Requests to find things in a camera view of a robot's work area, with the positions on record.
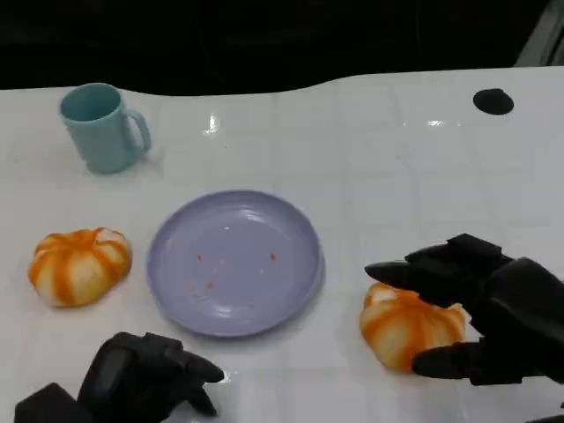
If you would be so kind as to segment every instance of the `table surface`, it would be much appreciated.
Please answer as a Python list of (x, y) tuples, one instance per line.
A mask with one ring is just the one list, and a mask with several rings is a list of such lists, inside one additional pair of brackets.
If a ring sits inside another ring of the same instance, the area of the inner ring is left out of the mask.
[[(48, 382), (71, 394), (120, 330), (179, 338), (216, 361), (220, 423), (524, 422), (557, 414), (564, 390), (394, 375), (358, 329), (363, 266), (468, 232), (564, 276), (564, 70), (471, 70), (346, 78), (274, 94), (168, 98), (124, 93), (154, 147), (121, 174), (89, 174), (57, 117), (67, 89), (0, 92), (0, 419)], [(505, 116), (472, 96), (502, 88)], [(323, 290), (290, 323), (245, 340), (201, 338), (154, 306), (149, 243), (186, 202), (260, 189), (300, 207), (323, 242)], [(131, 274), (99, 303), (43, 305), (26, 278), (51, 232), (108, 226), (131, 240)], [(468, 338), (477, 336), (471, 328)], [(170, 421), (187, 421), (180, 410)]]

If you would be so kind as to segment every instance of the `black object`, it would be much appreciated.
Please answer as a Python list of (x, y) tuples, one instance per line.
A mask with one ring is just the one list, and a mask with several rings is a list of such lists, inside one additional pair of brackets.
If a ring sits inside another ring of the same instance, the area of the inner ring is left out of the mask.
[(56, 383), (16, 405), (15, 423), (93, 423), (94, 419)]
[(203, 386), (223, 378), (220, 368), (183, 351), (180, 341), (121, 332), (97, 352), (77, 401), (51, 384), (17, 405), (15, 423), (158, 423), (184, 401), (215, 416)]
[(564, 382), (564, 285), (540, 264), (504, 256), (500, 247), (462, 234), (404, 262), (365, 270), (428, 303), (462, 304), (484, 336), (422, 352), (413, 361), (415, 373), (469, 378), (475, 385), (518, 383), (531, 375)]
[(513, 99), (500, 88), (478, 91), (473, 101), (474, 106), (489, 115), (506, 115), (515, 106)]
[(548, 0), (5, 0), (0, 89), (104, 81), (166, 95), (506, 68)]

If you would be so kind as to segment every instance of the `light blue mug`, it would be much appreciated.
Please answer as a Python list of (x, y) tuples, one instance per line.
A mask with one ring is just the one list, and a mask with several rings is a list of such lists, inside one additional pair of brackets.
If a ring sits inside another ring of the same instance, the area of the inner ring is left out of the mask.
[[(79, 86), (63, 97), (59, 113), (86, 167), (95, 174), (120, 172), (151, 148), (151, 134), (143, 115), (127, 109), (114, 86)], [(140, 146), (129, 118), (139, 128)]]

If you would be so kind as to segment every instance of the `orange stripe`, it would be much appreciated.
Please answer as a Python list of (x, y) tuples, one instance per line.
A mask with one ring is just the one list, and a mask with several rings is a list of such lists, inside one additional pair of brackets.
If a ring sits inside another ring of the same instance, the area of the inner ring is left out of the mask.
[(426, 348), (426, 333), (418, 310), (409, 310), (402, 320), (407, 329), (407, 342), (397, 355), (397, 366), (400, 370), (411, 372), (413, 358)]
[(71, 261), (72, 250), (63, 249), (55, 263), (53, 275), (53, 292), (55, 297), (65, 305), (74, 303), (74, 296), (71, 291), (71, 282), (69, 281), (69, 262)]
[(98, 245), (111, 245), (115, 248), (115, 250), (122, 256), (123, 261), (128, 261), (130, 259), (130, 253), (128, 250), (118, 241), (99, 241), (97, 242)]
[(27, 276), (29, 277), (29, 280), (33, 284), (33, 286), (37, 286), (37, 278), (41, 273), (41, 270), (43, 269), (43, 264), (45, 264), (45, 262), (47, 262), (47, 259), (52, 255), (52, 251), (47, 251), (46, 253), (43, 253), (41, 256), (36, 258), (29, 266), (29, 269), (27, 270)]
[(397, 310), (393, 308), (392, 310), (385, 311), (381, 315), (372, 319), (362, 328), (362, 337), (365, 338), (370, 344), (372, 339), (378, 336), (378, 332), (380, 331), (382, 326), (388, 323), (390, 320), (393, 320), (396, 317), (396, 314)]
[(444, 325), (453, 343), (462, 341), (462, 331), (446, 315), (436, 315), (435, 318)]
[(113, 285), (115, 282), (117, 282), (117, 279), (119, 278), (119, 272), (114, 267), (114, 265), (108, 260), (108, 258), (104, 256), (104, 253), (102, 253), (97, 249), (93, 249), (92, 254), (94, 255), (94, 257), (96, 257), (96, 259), (100, 263), (100, 266), (102, 266), (104, 273), (106, 273), (106, 275), (109, 276), (108, 279), (111, 279), (110, 285)]

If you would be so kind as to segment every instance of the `plate rim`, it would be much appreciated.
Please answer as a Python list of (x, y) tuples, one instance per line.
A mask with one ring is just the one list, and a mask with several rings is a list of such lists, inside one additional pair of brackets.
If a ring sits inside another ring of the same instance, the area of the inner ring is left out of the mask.
[[(260, 325), (258, 325), (258, 327), (254, 328), (253, 330), (228, 330), (228, 331), (201, 330), (201, 329), (190, 326), (188, 323), (183, 322), (181, 319), (178, 319), (177, 316), (173, 315), (172, 313), (169, 313), (167, 311), (167, 309), (161, 304), (160, 298), (156, 294), (156, 287), (155, 287), (156, 282), (155, 282), (155, 280), (153, 279), (153, 276), (152, 276), (152, 269), (154, 269), (154, 267), (155, 267), (154, 261), (156, 260), (156, 258), (155, 258), (156, 249), (157, 249), (156, 244), (157, 244), (158, 240), (160, 239), (160, 237), (162, 236), (162, 234), (165, 232), (166, 228), (169, 227), (172, 224), (172, 222), (175, 219), (178, 218), (179, 215), (185, 213), (188, 209), (194, 207), (198, 203), (209, 201), (210, 199), (212, 199), (214, 197), (222, 197), (222, 196), (231, 195), (231, 194), (243, 194), (243, 195), (255, 195), (255, 196), (269, 197), (269, 198), (277, 200), (277, 201), (289, 206), (291, 209), (293, 209), (293, 211), (297, 213), (297, 215), (300, 217), (300, 219), (302, 219), (304, 222), (306, 222), (306, 224), (309, 226), (311, 234), (313, 235), (314, 245), (315, 245), (315, 248), (317, 249), (317, 259), (316, 259), (317, 266), (316, 266), (316, 269), (315, 269), (315, 275), (313, 276), (313, 282), (309, 284), (309, 289), (306, 292), (306, 294), (302, 295), (300, 297), (300, 299), (298, 301), (296, 301), (295, 305), (288, 308), (287, 311), (285, 311), (284, 313), (280, 313), (279, 316), (272, 319), (271, 321), (267, 321), (264, 324), (260, 324)], [(316, 296), (316, 294), (320, 291), (321, 287), (324, 285), (324, 282), (325, 282), (325, 266), (326, 266), (325, 256), (324, 256), (324, 253), (323, 253), (323, 246), (321, 244), (319, 235), (317, 234), (315, 227), (311, 223), (311, 220), (308, 218), (308, 216), (300, 208), (298, 208), (296, 205), (290, 203), (288, 200), (285, 200), (282, 197), (279, 197), (277, 195), (274, 195), (274, 194), (271, 194), (271, 193), (268, 193), (268, 192), (260, 191), (258, 189), (225, 189), (225, 190), (221, 190), (221, 191), (214, 191), (214, 192), (211, 192), (211, 193), (207, 193), (207, 194), (204, 194), (202, 196), (196, 197), (196, 198), (188, 201), (186, 204), (183, 204), (175, 212), (173, 212), (170, 216), (168, 216), (163, 223), (160, 224), (159, 229), (157, 229), (154, 236), (152, 237), (151, 245), (150, 245), (149, 250), (147, 252), (146, 277), (147, 277), (147, 285), (149, 286), (153, 300), (155, 301), (155, 303), (157, 305), (157, 309), (159, 310), (159, 312), (163, 316), (166, 317), (166, 319), (168, 319), (171, 322), (181, 326), (185, 330), (189, 330), (190, 332), (196, 333), (196, 334), (199, 334), (199, 335), (205, 335), (205, 336), (214, 337), (214, 338), (243, 338), (243, 337), (250, 337), (250, 336), (253, 336), (253, 335), (257, 335), (259, 333), (266, 332), (267, 330), (274, 329), (274, 328), (278, 327), (280, 324), (290, 320), (295, 315), (298, 315), (308, 305), (308, 303), (312, 300), (312, 298)]]

